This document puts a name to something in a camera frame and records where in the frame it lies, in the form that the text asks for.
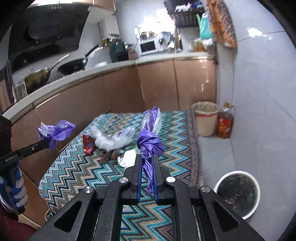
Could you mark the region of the left hand blue white glove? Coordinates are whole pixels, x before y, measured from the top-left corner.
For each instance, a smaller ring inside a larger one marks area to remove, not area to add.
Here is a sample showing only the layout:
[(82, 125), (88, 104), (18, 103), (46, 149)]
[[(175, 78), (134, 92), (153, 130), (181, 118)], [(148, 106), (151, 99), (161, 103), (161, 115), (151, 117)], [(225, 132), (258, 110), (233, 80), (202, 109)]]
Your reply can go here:
[(18, 161), (14, 163), (13, 169), (15, 180), (12, 184), (9, 184), (8, 180), (1, 176), (1, 204), (9, 212), (24, 208), (28, 202), (27, 190)]

